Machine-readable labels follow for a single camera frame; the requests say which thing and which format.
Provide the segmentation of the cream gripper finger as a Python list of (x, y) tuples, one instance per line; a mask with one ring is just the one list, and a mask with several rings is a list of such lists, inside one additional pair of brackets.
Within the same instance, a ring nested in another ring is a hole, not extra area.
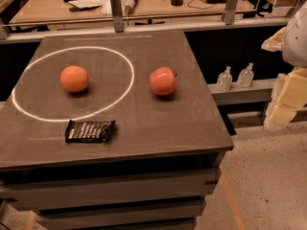
[(285, 27), (278, 30), (274, 35), (270, 36), (262, 43), (261, 48), (269, 52), (281, 51), (283, 47), (283, 37), (285, 30)]
[(295, 67), (289, 74), (279, 74), (265, 112), (264, 127), (272, 131), (286, 127), (306, 104), (307, 69)]

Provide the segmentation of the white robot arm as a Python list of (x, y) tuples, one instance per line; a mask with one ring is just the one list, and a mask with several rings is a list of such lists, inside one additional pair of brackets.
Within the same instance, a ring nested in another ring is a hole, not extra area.
[(266, 39), (261, 48), (280, 51), (283, 60), (294, 67), (289, 74), (279, 74), (276, 78), (272, 100), (265, 113), (264, 127), (279, 130), (307, 104), (307, 2), (287, 26)]

